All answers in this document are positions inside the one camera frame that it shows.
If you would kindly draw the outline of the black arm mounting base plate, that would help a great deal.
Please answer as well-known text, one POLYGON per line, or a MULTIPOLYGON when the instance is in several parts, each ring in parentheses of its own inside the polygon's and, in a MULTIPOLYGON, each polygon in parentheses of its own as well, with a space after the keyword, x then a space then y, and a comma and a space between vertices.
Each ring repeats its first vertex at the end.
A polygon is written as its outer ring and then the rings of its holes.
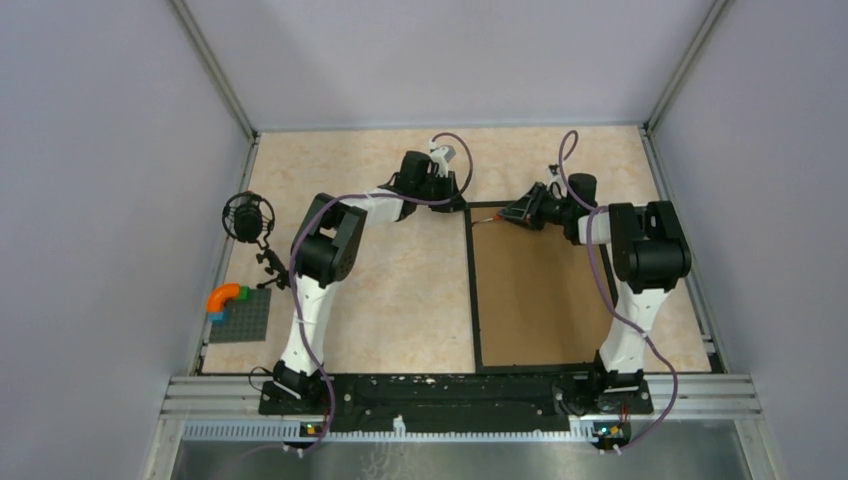
POLYGON ((401 419, 411 433, 566 431, 571 418, 615 420, 655 411, 646 383, 636 396, 587 391, 589 374, 338 374, 322 378, 320 394, 298 400, 268 380, 258 411, 265 416, 314 416, 333 433, 385 432, 401 419))

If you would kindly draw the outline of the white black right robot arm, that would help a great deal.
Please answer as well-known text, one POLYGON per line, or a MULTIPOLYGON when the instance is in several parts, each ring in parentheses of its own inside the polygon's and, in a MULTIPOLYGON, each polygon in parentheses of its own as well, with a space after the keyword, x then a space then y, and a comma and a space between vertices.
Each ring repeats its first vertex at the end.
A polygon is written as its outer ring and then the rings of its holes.
POLYGON ((612 412, 626 397, 638 395, 659 308, 689 274, 692 254, 672 202, 601 207, 596 191, 596 177, 586 173, 536 182, 496 216, 531 231, 557 225, 574 245, 607 247, 618 299, 586 381, 586 397, 594 409, 612 412))

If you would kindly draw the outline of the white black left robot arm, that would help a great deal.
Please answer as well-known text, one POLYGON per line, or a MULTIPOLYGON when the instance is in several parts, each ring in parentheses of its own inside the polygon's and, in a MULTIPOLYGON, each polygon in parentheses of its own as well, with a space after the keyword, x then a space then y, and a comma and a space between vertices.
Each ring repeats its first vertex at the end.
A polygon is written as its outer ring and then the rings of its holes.
POLYGON ((291 332, 273 369, 272 386, 297 413, 319 404, 323 341, 337 290, 355 265, 365 230, 399 222, 418 206, 453 213, 465 205, 463 188, 450 169, 455 149, 430 145, 408 151, 390 180, 363 193, 321 193, 310 205, 290 256, 289 286, 295 309, 291 332))

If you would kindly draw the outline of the black wooden picture frame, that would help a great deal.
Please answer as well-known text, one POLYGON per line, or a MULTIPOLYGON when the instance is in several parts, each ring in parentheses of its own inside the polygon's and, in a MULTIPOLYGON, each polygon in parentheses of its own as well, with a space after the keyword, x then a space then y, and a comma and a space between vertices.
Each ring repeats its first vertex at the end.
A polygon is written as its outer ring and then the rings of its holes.
POLYGON ((606 290, 616 291, 608 255, 572 244, 557 225, 540 231, 505 221, 474 225, 504 205, 476 202, 465 212, 476 372, 591 364, 612 322, 593 276, 601 272, 606 290))

